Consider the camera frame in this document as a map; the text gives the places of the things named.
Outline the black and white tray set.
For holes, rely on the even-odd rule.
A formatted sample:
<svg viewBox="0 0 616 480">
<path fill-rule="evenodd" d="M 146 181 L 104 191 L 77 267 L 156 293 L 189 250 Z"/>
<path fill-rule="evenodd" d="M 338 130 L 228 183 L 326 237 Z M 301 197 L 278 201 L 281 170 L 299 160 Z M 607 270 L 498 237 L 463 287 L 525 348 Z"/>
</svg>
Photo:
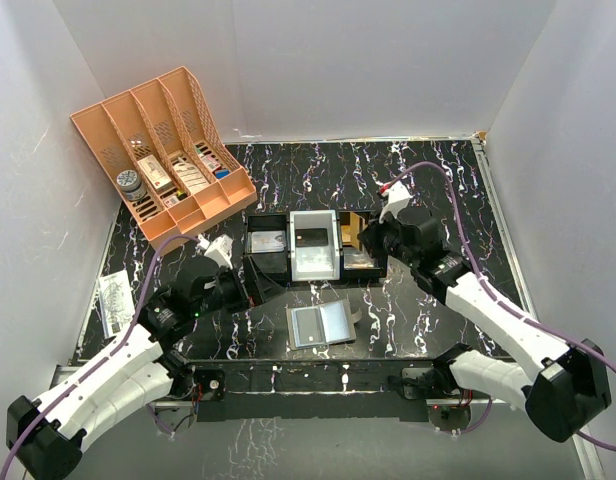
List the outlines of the black and white tray set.
<svg viewBox="0 0 616 480">
<path fill-rule="evenodd" d="M 367 224 L 374 212 L 370 210 L 312 210 L 284 213 L 254 214 L 247 217 L 245 253 L 272 280 L 278 283 L 303 283 L 312 281 L 377 282 L 387 274 L 387 268 L 344 268 L 344 253 L 359 251 L 342 245 L 340 214 L 357 212 L 366 218 Z M 295 231 L 306 228 L 326 228 L 330 237 L 328 247 L 297 248 Z M 284 231 L 286 248 L 278 253 L 252 254 L 250 233 L 253 231 Z"/>
</svg>

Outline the grey leather card holder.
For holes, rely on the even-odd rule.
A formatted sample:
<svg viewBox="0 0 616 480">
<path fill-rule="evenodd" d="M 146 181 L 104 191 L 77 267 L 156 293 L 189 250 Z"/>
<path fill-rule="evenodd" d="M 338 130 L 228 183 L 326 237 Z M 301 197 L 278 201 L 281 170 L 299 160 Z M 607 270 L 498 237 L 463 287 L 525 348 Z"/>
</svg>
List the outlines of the grey leather card holder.
<svg viewBox="0 0 616 480">
<path fill-rule="evenodd" d="M 297 309 L 318 309 L 323 328 L 323 342 L 304 348 L 298 348 L 295 344 L 293 332 L 292 313 Z M 361 320 L 362 312 L 356 304 L 348 299 L 323 303 L 315 306 L 288 308 L 286 310 L 287 327 L 289 332 L 289 344 L 292 350 L 302 350 L 312 347 L 336 345 L 354 342 L 356 340 L 355 325 Z"/>
</svg>

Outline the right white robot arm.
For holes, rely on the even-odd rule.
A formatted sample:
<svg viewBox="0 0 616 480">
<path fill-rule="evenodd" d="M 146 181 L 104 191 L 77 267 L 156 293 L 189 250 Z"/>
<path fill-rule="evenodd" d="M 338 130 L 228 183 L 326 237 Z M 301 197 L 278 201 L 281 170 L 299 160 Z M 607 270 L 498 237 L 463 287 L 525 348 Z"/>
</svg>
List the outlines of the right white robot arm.
<svg viewBox="0 0 616 480">
<path fill-rule="evenodd" d="M 393 181 L 380 190 L 382 210 L 358 238 L 371 257 L 408 266 L 417 286 L 462 315 L 511 357 L 502 361 L 457 344 L 430 371 L 403 385 L 448 397 L 478 391 L 523 410 L 549 439 L 563 443 L 612 403 L 603 353 L 593 342 L 564 340 L 531 323 L 529 314 L 497 291 L 442 239 L 429 210 L 410 203 Z"/>
</svg>

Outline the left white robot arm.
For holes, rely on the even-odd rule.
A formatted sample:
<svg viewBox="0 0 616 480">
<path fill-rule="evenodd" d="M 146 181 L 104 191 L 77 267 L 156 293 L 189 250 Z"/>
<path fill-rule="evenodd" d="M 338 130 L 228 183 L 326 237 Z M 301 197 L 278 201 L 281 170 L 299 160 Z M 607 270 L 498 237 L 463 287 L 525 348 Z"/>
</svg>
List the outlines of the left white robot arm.
<svg viewBox="0 0 616 480">
<path fill-rule="evenodd" d="M 204 246 L 199 266 L 154 292 L 143 289 L 130 324 L 89 362 L 36 398 L 10 404 L 1 478 L 19 461 L 35 479 L 64 479 L 103 433 L 135 411 L 198 392 L 195 368 L 177 343 L 205 315 L 246 311 L 284 291 L 249 254 L 238 274 L 231 243 L 217 238 Z"/>
</svg>

